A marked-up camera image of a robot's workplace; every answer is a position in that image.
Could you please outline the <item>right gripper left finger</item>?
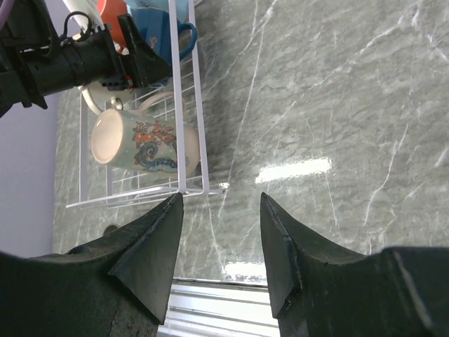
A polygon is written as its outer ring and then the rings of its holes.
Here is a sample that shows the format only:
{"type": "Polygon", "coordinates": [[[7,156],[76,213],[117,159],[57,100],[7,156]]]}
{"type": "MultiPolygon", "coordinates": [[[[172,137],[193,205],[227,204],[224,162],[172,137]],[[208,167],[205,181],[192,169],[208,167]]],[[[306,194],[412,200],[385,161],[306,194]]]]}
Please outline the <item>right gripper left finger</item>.
{"type": "Polygon", "coordinates": [[[1,254],[1,335],[155,336],[166,319],[183,215],[178,193],[67,253],[1,254]]]}

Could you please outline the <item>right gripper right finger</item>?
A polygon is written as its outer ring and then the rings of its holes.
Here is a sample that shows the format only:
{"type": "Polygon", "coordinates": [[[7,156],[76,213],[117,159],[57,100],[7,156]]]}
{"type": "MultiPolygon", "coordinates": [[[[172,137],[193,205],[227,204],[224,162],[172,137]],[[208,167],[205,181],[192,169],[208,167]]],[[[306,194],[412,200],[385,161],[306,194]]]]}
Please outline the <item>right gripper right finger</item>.
{"type": "Polygon", "coordinates": [[[260,229],[272,316],[282,336],[447,336],[448,249],[370,256],[297,221],[268,194],[260,229]]]}

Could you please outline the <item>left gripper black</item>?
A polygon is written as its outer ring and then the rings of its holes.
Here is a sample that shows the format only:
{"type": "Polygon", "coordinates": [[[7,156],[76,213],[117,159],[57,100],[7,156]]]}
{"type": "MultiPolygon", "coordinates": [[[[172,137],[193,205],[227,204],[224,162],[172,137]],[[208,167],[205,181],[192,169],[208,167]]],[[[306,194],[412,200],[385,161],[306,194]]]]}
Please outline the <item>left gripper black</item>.
{"type": "Polygon", "coordinates": [[[100,82],[110,91],[145,88],[172,77],[172,67],[141,37],[129,14],[118,16],[127,54],[115,49],[108,27],[81,28],[79,36],[64,28],[60,39],[59,90],[100,82]]]}

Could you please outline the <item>dark blue faceted mug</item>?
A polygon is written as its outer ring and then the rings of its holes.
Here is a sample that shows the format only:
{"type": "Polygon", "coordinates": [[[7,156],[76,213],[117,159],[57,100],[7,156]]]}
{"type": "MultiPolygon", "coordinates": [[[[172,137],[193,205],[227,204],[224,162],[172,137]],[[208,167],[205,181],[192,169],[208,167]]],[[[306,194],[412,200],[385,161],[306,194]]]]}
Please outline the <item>dark blue faceted mug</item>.
{"type": "MultiPolygon", "coordinates": [[[[158,8],[138,8],[130,10],[132,19],[140,35],[150,48],[169,65],[172,61],[170,18],[169,13],[158,8]]],[[[186,31],[191,32],[189,44],[179,52],[179,59],[186,58],[194,49],[198,38],[196,27],[190,22],[177,21],[177,35],[186,31]]]]}

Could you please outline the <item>stainless steel cup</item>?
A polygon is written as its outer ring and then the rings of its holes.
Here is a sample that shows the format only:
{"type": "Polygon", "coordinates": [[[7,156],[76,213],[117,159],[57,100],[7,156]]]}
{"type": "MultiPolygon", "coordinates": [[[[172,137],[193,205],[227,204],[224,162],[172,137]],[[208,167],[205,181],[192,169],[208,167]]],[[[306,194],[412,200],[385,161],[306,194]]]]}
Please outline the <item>stainless steel cup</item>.
{"type": "Polygon", "coordinates": [[[117,230],[119,227],[117,225],[109,225],[105,228],[105,231],[103,232],[103,235],[108,235],[109,233],[117,230]]]}

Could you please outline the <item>orange mug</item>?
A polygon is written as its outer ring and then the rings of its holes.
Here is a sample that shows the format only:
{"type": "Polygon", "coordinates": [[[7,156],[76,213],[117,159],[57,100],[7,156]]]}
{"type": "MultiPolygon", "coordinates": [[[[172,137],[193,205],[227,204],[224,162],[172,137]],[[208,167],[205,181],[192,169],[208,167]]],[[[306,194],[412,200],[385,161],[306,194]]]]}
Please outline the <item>orange mug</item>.
{"type": "Polygon", "coordinates": [[[119,53],[123,53],[127,47],[118,17],[128,13],[126,2],[123,0],[98,0],[97,8],[102,21],[110,28],[109,32],[116,50],[119,53]]]}

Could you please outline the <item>light blue mug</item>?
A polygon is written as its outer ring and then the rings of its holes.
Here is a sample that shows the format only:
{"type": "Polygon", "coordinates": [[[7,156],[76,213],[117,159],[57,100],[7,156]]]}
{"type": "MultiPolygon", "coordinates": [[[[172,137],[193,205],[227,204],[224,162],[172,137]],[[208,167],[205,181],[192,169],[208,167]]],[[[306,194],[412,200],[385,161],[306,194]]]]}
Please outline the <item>light blue mug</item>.
{"type": "MultiPolygon", "coordinates": [[[[152,8],[169,12],[169,0],[125,0],[126,5],[131,9],[152,8]]],[[[175,0],[177,19],[186,22],[189,18],[189,1],[175,0]]]]}

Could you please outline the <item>beige patterned mug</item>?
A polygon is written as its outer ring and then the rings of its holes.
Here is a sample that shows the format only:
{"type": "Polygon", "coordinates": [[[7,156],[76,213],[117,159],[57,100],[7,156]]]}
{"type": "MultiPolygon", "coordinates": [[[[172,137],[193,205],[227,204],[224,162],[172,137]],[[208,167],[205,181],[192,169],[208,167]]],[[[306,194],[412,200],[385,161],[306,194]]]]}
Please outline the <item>beige patterned mug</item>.
{"type": "Polygon", "coordinates": [[[158,177],[177,176],[175,122],[149,115],[150,107],[171,96],[172,91],[157,93],[134,110],[105,110],[91,133],[96,162],[158,177]]]}

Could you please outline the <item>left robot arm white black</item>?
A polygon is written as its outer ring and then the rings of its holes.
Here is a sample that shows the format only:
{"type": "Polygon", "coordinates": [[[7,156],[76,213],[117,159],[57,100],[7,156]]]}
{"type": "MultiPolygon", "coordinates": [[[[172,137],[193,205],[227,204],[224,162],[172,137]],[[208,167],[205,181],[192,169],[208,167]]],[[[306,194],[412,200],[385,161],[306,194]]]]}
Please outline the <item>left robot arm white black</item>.
{"type": "Polygon", "coordinates": [[[48,106],[47,95],[99,82],[110,91],[145,88],[172,67],[144,42],[129,14],[118,16],[128,54],[114,45],[92,1],[66,1],[81,36],[58,34],[45,1],[1,2],[1,113],[16,103],[48,106]]]}

